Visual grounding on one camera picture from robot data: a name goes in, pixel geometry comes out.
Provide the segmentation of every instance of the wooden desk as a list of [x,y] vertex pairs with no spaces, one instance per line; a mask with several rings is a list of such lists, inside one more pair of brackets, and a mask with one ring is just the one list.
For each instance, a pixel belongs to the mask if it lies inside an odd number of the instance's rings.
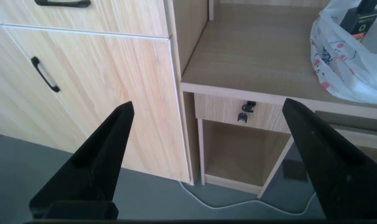
[[[182,77],[195,93],[203,184],[261,197],[293,143],[281,113],[302,102],[377,159],[377,105],[341,100],[310,62],[310,29],[321,8],[220,4]],[[248,123],[241,105],[256,101]]]

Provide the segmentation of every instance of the cabinet shelf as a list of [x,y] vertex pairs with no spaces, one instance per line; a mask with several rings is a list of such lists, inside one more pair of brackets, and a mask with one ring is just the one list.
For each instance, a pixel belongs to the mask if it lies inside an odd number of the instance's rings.
[[205,182],[258,194],[290,134],[202,122]]
[[321,8],[219,4],[182,77],[183,91],[377,108],[324,90],[310,60],[310,30]]

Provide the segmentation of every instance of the desk surface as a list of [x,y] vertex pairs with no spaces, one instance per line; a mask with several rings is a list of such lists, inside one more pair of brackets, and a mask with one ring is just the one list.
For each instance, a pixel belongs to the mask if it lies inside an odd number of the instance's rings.
[[209,91],[212,95],[226,91],[234,97],[261,93],[277,96],[273,100],[278,104],[290,97],[377,109],[377,105],[336,98],[319,83],[310,62],[309,40],[319,11],[311,7],[220,4],[182,77],[183,91]]

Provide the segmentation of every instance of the cabinet door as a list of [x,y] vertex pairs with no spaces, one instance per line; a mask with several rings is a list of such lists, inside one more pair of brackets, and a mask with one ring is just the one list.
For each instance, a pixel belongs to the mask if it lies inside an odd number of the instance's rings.
[[121,103],[134,120],[123,167],[189,182],[168,40],[7,28],[53,77],[86,134]]
[[0,26],[0,134],[64,151],[85,135]]
[[[71,0],[49,0],[71,2]],[[163,0],[90,0],[88,7],[39,6],[0,0],[4,24],[168,37]]]

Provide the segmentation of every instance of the plastic bag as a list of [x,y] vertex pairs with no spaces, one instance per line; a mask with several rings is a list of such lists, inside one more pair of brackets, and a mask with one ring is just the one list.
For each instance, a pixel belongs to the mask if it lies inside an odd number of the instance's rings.
[[377,104],[377,19],[361,43],[339,26],[359,3],[330,1],[313,23],[310,56],[320,83],[333,96]]

